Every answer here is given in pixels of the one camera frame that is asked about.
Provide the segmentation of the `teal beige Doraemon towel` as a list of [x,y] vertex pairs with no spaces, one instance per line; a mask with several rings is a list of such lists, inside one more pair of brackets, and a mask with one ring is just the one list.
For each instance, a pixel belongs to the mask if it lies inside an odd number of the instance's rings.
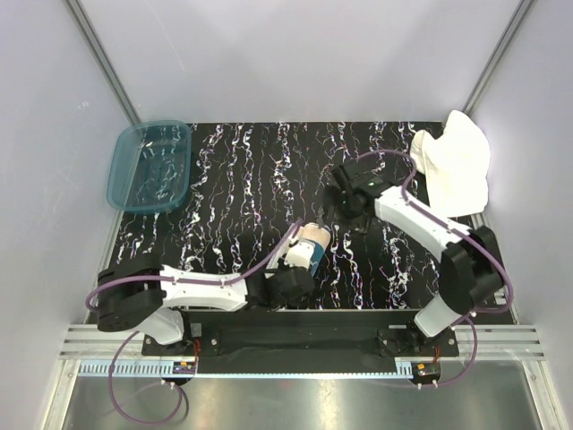
[[306,224],[298,239],[298,253],[302,265],[312,276],[319,268],[321,259],[325,254],[331,240],[330,229],[316,223]]

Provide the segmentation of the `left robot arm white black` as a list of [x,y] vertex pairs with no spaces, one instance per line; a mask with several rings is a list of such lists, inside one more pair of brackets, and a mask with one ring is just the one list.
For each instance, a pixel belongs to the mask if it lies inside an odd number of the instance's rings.
[[87,299],[102,332],[139,331],[176,355],[193,343],[185,308],[237,312],[294,305],[315,287],[316,268],[279,262],[244,275],[181,271],[154,256],[112,266]]

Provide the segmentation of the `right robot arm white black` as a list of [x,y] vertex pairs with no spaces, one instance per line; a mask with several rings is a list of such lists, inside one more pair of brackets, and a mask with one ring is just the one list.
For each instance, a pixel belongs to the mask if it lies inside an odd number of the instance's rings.
[[494,232],[469,228],[434,212],[398,184],[377,176],[350,159],[330,171],[321,216],[365,234],[378,219],[401,229],[423,246],[439,264],[437,295],[391,339],[381,340],[388,353],[426,355],[445,331],[508,284]]

